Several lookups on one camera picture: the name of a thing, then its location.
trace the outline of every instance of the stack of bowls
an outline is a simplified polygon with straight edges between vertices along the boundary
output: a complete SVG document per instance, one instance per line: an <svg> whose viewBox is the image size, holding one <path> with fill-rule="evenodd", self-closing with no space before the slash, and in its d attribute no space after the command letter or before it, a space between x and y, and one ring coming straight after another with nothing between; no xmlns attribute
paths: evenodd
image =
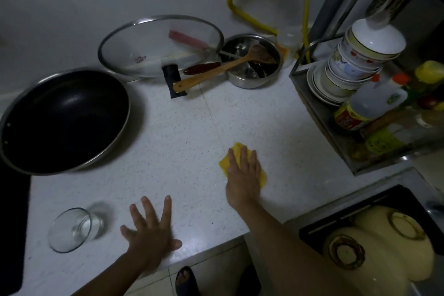
<svg viewBox="0 0 444 296"><path fill-rule="evenodd" d="M405 46L404 36L395 27L359 19L330 54L325 70L317 70L322 75L316 85L330 100L342 103L379 73L384 63L397 58Z"/></svg>

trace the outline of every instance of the spatula head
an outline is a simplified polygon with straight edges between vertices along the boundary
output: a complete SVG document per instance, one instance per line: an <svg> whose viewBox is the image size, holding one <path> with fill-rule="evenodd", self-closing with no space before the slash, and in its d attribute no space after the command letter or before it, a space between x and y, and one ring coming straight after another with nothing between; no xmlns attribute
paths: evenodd
<svg viewBox="0 0 444 296"><path fill-rule="evenodd" d="M267 49L261 45L251 46L248 51L248 56L256 62L265 64L276 63L276 60L267 52Z"/></svg>

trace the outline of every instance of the sink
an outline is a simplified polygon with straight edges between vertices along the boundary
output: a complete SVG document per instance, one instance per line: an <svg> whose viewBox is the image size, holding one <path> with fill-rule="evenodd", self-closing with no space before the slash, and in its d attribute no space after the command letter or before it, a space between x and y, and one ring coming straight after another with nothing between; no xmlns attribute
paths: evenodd
<svg viewBox="0 0 444 296"><path fill-rule="evenodd" d="M373 205L384 205L410 215L422 226L435 252L432 276L411 282L410 295L444 295L444 209L443 200L419 172L405 170L346 197L285 223L301 240L321 253L325 238L335 229L351 226L350 216Z"/></svg>

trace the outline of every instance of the hand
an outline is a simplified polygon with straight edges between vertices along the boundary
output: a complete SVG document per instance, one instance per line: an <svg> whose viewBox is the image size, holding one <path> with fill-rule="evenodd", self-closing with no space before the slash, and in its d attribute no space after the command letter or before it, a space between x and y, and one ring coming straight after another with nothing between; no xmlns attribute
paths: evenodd
<svg viewBox="0 0 444 296"><path fill-rule="evenodd" d="M256 151L251 153L250 163L248 163L246 146L241 150L240 168L236 163L232 149L228 150L228 158L230 167L228 168L228 183L225 188L226 198L230 206L239 212L242 206L259 200L261 164Z"/></svg>
<svg viewBox="0 0 444 296"><path fill-rule="evenodd" d="M127 254L134 257L143 271L156 269L165 254L182 247L182 242L171 238L171 197L166 196L160 222L156 211L147 197L141 199L145 217L135 204L130 205L130 213L136 230L123 225L120 232L130 243Z"/></svg>

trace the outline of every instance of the yellow cloth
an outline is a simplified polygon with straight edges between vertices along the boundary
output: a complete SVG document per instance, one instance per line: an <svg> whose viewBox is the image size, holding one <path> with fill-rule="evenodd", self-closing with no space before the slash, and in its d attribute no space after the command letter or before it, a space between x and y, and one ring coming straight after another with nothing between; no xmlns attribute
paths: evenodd
<svg viewBox="0 0 444 296"><path fill-rule="evenodd" d="M236 158L236 163L238 166L241 165L241 149L243 147L243 144L241 143L236 143L232 149L233 149L233 153L234 153L234 157ZM251 159L251 150L247 151L247 157L248 157L248 161L250 161ZM228 178L228 167L230 166L230 160L228 159L228 154L225 156L224 159L222 159L219 162L220 167L222 168L223 172L225 173L225 176ZM261 170L261 174L259 176L259 185L260 187L264 187L267 183L267 174L265 173L264 170Z"/></svg>

